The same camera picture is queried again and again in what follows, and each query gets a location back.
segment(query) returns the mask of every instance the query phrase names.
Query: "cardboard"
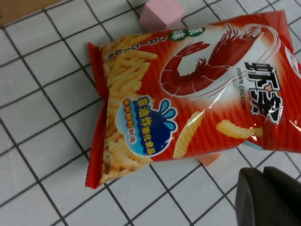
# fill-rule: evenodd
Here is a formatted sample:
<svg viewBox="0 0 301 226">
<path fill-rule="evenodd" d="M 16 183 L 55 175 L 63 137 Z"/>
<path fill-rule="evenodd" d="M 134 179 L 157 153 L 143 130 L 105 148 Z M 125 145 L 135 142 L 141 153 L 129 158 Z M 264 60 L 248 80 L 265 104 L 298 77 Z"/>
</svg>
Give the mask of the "cardboard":
<svg viewBox="0 0 301 226">
<path fill-rule="evenodd" d="M 60 0 L 0 0 L 0 26 Z"/>
</svg>

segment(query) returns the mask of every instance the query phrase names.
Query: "red shrimp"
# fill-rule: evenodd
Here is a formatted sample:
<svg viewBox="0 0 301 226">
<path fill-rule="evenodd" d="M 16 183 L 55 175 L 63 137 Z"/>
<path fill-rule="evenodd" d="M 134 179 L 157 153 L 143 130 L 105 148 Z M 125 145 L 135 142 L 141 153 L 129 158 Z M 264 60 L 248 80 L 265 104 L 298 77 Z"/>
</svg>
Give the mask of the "red shrimp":
<svg viewBox="0 0 301 226">
<path fill-rule="evenodd" d="M 201 51 L 210 44 L 202 41 L 189 44 L 169 60 L 160 77 L 165 91 L 172 95 L 186 96 L 207 88 L 224 75 L 229 67 L 237 64 L 262 34 L 261 29 L 257 28 L 246 34 L 238 35 L 237 28 L 233 29 L 230 24 L 227 26 L 227 32 L 215 46 L 208 63 L 205 58 L 198 59 L 196 69 L 192 73 L 180 76 L 178 66 L 182 58 Z"/>
<path fill-rule="evenodd" d="M 245 34 L 238 34 L 238 29 L 227 24 L 228 30 L 215 46 L 208 64 L 211 66 L 231 67 L 237 64 L 250 50 L 255 41 L 263 34 L 260 27 Z"/>
</svg>

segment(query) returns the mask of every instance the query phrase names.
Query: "prawn cracker bag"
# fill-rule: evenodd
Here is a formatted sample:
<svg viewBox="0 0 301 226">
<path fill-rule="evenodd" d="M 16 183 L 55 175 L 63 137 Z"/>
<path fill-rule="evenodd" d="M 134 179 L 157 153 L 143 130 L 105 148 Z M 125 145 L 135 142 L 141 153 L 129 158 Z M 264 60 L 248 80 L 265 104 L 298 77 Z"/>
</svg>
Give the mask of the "prawn cracker bag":
<svg viewBox="0 0 301 226">
<path fill-rule="evenodd" d="M 89 51 L 104 106 L 88 187 L 241 143 L 301 152 L 301 65 L 284 11 L 89 43 Z"/>
</svg>

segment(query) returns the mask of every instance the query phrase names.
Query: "plastic packaging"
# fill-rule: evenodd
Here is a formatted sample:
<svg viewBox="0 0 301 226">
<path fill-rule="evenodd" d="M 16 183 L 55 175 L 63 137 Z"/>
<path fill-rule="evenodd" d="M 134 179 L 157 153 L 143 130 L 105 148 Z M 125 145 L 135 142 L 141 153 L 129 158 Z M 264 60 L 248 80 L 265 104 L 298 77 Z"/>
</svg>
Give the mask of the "plastic packaging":
<svg viewBox="0 0 301 226">
<path fill-rule="evenodd" d="M 89 43 L 104 106 L 86 186 L 241 143 L 301 152 L 301 65 L 284 11 Z"/>
</svg>

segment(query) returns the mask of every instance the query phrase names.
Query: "pink sponge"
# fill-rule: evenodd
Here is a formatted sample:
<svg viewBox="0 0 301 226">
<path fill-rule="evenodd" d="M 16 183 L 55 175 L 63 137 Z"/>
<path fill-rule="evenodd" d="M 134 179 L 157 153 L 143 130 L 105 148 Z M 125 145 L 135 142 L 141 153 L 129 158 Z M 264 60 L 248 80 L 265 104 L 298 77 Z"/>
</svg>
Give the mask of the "pink sponge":
<svg viewBox="0 0 301 226">
<path fill-rule="evenodd" d="M 140 15 L 140 25 L 147 32 L 182 27 L 185 8 L 177 0 L 149 0 Z"/>
</svg>

